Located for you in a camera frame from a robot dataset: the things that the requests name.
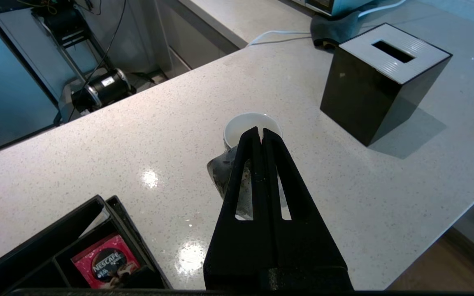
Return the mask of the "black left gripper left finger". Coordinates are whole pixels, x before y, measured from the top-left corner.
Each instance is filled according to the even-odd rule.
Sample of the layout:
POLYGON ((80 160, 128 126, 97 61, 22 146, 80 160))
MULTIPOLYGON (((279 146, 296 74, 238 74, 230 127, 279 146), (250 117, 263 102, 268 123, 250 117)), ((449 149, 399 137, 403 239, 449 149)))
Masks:
POLYGON ((204 260, 207 289, 258 289, 260 273, 272 266, 267 184, 258 128, 239 139, 225 199, 204 260), (253 219, 235 216, 246 161, 250 161, 253 219))

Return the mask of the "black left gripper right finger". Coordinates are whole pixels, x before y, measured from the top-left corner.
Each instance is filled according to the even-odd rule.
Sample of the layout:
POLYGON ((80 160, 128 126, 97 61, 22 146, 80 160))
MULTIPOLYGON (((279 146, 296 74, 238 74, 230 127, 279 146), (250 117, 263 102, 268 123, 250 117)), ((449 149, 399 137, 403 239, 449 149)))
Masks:
POLYGON ((275 261, 282 268, 339 268, 346 262, 282 138, 263 130, 275 261))

